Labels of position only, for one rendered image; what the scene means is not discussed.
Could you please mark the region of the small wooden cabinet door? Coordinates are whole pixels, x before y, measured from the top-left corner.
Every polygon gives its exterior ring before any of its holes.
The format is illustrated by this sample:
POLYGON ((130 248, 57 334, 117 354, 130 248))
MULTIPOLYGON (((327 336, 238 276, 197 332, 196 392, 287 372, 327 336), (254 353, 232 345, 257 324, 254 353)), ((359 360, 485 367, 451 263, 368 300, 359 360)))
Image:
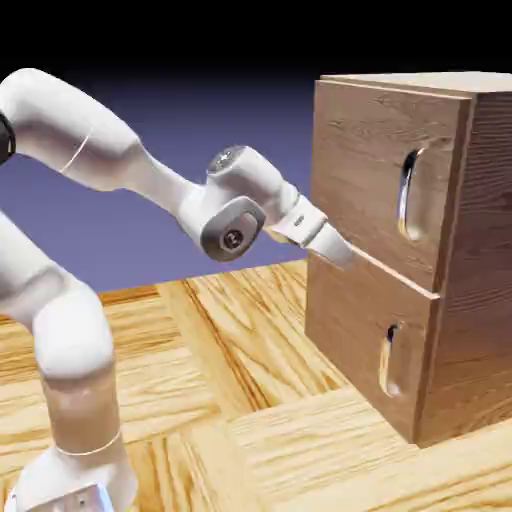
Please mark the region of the small wooden cabinet door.
POLYGON ((409 442, 417 441, 418 410, 439 300, 427 297, 363 258, 339 269, 311 255, 305 331, 345 378, 409 442), (379 385, 381 341, 400 323, 389 377, 401 394, 379 385))

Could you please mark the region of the large wooden cabinet door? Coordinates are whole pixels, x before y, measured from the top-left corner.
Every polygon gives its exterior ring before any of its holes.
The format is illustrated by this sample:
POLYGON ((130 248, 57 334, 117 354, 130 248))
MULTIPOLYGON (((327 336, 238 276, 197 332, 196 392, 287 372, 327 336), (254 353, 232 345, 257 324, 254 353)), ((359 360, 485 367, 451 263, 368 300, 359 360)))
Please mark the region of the large wooden cabinet door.
POLYGON ((444 279, 453 200, 466 122, 467 95, 320 80, 315 87, 311 197, 353 245, 437 292, 444 279), (418 241, 397 228, 403 162, 414 168, 408 222, 418 241))

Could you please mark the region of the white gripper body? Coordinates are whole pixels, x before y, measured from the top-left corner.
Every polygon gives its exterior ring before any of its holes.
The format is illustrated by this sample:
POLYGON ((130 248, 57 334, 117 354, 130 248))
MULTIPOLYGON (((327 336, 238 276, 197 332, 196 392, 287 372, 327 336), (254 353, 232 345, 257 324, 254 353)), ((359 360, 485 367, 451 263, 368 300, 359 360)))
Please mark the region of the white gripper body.
POLYGON ((313 236, 307 249, 338 268, 346 268, 353 257, 350 244, 329 222, 325 222, 313 236))

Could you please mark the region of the light wood cabinet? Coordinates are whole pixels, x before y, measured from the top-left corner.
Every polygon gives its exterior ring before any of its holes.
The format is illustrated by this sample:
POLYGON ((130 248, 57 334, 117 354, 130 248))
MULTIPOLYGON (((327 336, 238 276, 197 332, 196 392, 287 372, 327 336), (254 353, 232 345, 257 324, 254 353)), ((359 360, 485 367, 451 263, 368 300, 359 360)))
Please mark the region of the light wood cabinet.
POLYGON ((512 418, 512 73, 320 80, 470 97, 440 290, 419 286, 347 240, 353 260, 363 258, 439 300, 414 444, 426 447, 512 418))

